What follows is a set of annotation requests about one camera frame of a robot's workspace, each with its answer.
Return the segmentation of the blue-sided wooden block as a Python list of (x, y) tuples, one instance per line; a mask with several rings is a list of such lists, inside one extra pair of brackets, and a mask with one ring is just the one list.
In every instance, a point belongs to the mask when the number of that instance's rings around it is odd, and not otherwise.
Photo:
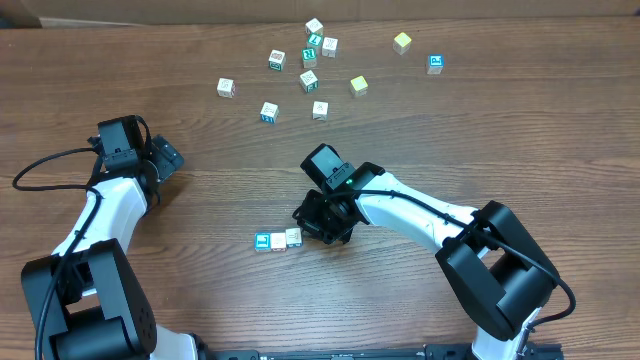
[(301, 247), (303, 245), (302, 231), (300, 228), (286, 229), (285, 238), (288, 248)]

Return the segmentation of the red picture wooden block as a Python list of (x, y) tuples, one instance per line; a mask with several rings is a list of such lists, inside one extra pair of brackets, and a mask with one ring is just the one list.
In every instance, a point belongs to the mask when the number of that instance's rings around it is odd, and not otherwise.
[(271, 233), (270, 234), (270, 247), (274, 252), (281, 252), (287, 250), (287, 239), (285, 233)]

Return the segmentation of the red-edged wooden block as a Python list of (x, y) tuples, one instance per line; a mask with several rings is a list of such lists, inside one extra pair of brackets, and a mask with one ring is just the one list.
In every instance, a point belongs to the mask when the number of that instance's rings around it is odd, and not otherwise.
[(254, 249), (256, 252), (270, 252), (271, 251), (271, 234), (256, 233), (254, 238)]

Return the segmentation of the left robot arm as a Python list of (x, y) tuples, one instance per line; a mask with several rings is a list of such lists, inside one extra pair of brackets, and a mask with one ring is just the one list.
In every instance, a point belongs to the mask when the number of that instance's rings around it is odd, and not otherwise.
[(195, 334), (157, 324), (126, 257), (138, 221), (159, 183), (183, 163), (162, 136), (92, 141), (99, 153), (86, 205), (66, 240), (27, 263), (21, 283), (36, 329), (37, 359), (209, 359)]

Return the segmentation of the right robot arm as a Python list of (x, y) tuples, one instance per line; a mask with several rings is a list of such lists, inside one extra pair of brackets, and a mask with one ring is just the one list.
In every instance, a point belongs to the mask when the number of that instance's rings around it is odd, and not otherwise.
[(544, 251), (505, 205), (453, 205), (416, 191), (382, 167), (305, 160), (316, 184), (293, 217), (327, 244), (346, 243), (355, 225), (384, 227), (431, 251), (460, 305), (478, 327), (471, 359), (535, 359), (529, 336), (559, 284)]

